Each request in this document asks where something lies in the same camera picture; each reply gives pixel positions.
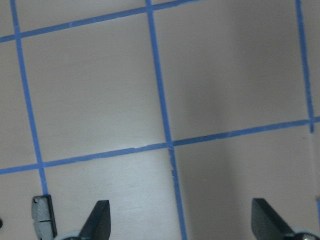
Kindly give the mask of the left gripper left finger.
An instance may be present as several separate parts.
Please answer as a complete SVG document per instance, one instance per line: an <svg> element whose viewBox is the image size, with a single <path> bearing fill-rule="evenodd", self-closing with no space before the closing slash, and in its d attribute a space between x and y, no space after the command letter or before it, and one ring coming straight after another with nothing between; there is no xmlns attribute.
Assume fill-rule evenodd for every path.
<svg viewBox="0 0 320 240"><path fill-rule="evenodd" d="M85 224L80 230L78 240L108 240L111 235L111 212L108 200L96 202Z"/></svg>

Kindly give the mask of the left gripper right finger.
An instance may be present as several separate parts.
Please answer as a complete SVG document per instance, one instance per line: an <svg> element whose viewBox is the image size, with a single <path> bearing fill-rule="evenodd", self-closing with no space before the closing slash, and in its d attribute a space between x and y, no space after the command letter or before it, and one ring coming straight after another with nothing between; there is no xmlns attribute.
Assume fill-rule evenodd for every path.
<svg viewBox="0 0 320 240"><path fill-rule="evenodd" d="M257 240L297 240L299 236L264 198L252 199L250 224Z"/></svg>

